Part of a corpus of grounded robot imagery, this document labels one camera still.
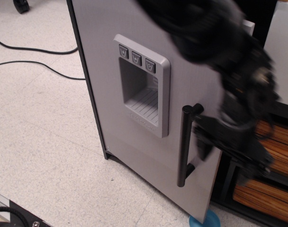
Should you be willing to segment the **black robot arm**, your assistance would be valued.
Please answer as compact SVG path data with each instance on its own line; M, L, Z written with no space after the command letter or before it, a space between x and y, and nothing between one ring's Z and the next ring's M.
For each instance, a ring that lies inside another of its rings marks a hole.
M194 171L188 162L191 133L200 159L218 148L236 159L238 183L270 173L271 154L255 134L278 99L271 58L243 27L243 13L231 0L141 0L147 15L166 31L189 62L205 64L221 76L225 91L219 117L203 115L203 106L182 109L177 185Z

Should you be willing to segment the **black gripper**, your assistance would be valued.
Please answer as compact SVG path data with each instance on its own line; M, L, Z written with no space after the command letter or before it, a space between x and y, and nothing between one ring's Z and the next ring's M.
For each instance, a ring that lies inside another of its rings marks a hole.
M225 38L215 65L224 89L218 119L196 115L198 155L205 161L213 147L236 158L240 180L268 175L273 158L255 135L259 119L278 99L272 60L249 35Z

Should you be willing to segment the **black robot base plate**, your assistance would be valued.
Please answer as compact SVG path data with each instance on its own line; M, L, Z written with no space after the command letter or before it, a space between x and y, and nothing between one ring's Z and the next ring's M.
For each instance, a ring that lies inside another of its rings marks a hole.
M49 223L9 201L9 207L0 207L0 212L10 214L10 222L0 222L0 227L52 227Z

